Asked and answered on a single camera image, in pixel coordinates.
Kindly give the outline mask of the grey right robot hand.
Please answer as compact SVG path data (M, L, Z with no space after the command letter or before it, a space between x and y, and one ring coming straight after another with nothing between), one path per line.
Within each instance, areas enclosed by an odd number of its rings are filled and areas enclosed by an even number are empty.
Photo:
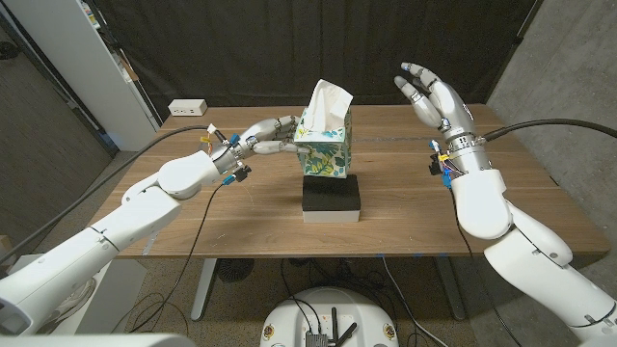
M477 140L473 116L455 90L426 67L402 63L413 75L415 87L401 76L394 83L408 98L418 118L443 134L450 160L462 173L491 170L485 148Z

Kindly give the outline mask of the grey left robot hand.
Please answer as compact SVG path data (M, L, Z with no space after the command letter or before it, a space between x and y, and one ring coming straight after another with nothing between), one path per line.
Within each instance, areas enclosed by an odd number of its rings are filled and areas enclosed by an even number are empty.
M236 167L238 161L256 154L310 153L311 149L308 146L294 143L293 135L299 120L295 116L261 120L247 128L238 139L225 138L213 124L210 124L207 128L208 133L214 134L222 142L222 146L212 152L213 163L218 172L224 174Z

